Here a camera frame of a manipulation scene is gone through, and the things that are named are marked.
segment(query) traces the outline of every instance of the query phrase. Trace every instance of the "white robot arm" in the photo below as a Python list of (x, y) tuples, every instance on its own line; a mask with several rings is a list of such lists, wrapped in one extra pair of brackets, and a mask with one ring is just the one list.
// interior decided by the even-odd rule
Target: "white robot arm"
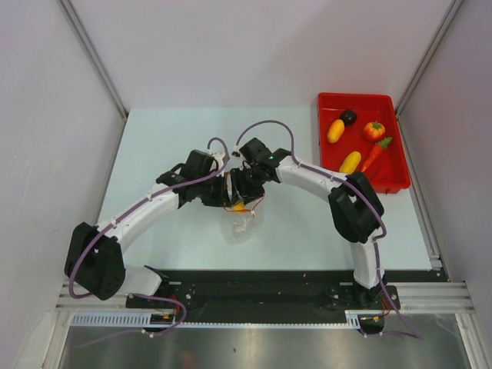
[[(224, 167), (224, 154), (194, 150), (186, 163), (161, 175), (147, 196), (126, 211), (94, 227), (80, 224), (72, 235), (66, 275), (102, 300), (117, 292), (153, 295), (161, 283), (160, 276), (150, 268), (123, 265), (122, 254), (137, 237), (159, 218), (195, 198), (213, 207), (248, 203), (263, 196), (265, 182), (275, 181), (299, 187), (330, 204), (337, 231), (351, 243), (355, 281), (367, 289), (377, 285), (374, 248), (368, 240), (379, 225), (367, 206), (354, 199), (354, 193), (344, 185), (350, 182), (357, 187), (382, 215), (384, 209), (363, 174), (347, 176), (300, 165), (289, 151), (278, 149), (272, 153), (256, 138), (240, 148), (236, 156), (241, 156), (246, 165), (231, 169), (232, 191), (228, 191), (219, 171)], [(197, 179), (206, 176), (206, 181)]]

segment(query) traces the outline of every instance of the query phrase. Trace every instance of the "carrot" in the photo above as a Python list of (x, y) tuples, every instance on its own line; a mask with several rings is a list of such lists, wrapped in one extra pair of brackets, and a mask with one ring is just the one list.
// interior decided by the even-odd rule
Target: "carrot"
[(376, 142), (371, 151), (369, 151), (369, 156), (367, 156), (366, 161), (362, 164), (362, 172), (366, 171), (367, 168), (369, 168), (372, 163), (374, 163), (374, 161), (381, 156), (381, 154), (384, 150), (386, 150), (392, 139), (392, 137), (386, 137), (384, 140)]

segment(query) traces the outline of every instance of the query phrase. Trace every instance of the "red tray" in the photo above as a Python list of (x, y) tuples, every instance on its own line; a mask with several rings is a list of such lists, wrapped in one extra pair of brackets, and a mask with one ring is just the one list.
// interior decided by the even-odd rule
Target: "red tray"
[[(338, 171), (341, 163), (352, 151), (362, 155), (360, 169), (374, 143), (366, 141), (362, 136), (364, 126), (370, 121), (378, 121), (386, 128), (385, 137), (392, 137), (382, 156), (369, 167), (366, 172), (374, 190), (379, 193), (396, 194), (402, 188), (410, 187), (407, 161), (393, 102), (386, 95), (353, 95), (322, 93), (317, 101), (320, 122), (320, 154), (321, 165), (331, 171)], [(327, 141), (328, 129), (335, 119), (339, 119), (344, 110), (350, 109), (357, 113), (353, 125), (345, 127), (345, 131), (335, 144)]]

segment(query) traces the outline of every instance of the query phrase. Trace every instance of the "orange tomato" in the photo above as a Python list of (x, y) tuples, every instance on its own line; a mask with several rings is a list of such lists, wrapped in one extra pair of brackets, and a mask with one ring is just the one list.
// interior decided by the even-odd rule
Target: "orange tomato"
[(378, 121), (371, 121), (367, 123), (364, 127), (362, 135), (366, 140), (370, 142), (376, 142), (383, 138), (385, 132), (386, 130), (381, 123), (379, 123)]

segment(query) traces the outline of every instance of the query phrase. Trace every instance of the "toy fruit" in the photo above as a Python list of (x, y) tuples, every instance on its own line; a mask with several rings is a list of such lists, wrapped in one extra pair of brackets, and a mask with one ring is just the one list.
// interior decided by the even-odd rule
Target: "toy fruit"
[(357, 166), (361, 162), (362, 155), (359, 151), (352, 151), (344, 160), (342, 165), (340, 166), (340, 169), (338, 170), (341, 173), (346, 173), (348, 175), (351, 175), (354, 173), (355, 169), (357, 169)]
[(340, 119), (344, 121), (345, 125), (352, 125), (357, 120), (357, 114), (352, 110), (346, 110), (341, 113)]
[(328, 130), (327, 139), (328, 142), (334, 144), (337, 142), (345, 131), (345, 123), (341, 119), (337, 119), (331, 123), (330, 129)]
[(366, 140), (376, 142), (383, 138), (385, 132), (386, 130), (381, 123), (378, 121), (371, 121), (365, 125), (362, 135)]
[(369, 151), (369, 155), (367, 156), (367, 159), (365, 162), (362, 164), (362, 169), (361, 171), (366, 171), (367, 168), (369, 168), (374, 161), (381, 156), (384, 150), (386, 150), (387, 146), (391, 142), (393, 138), (392, 137), (386, 137), (384, 140), (379, 141), (374, 145), (374, 147)]

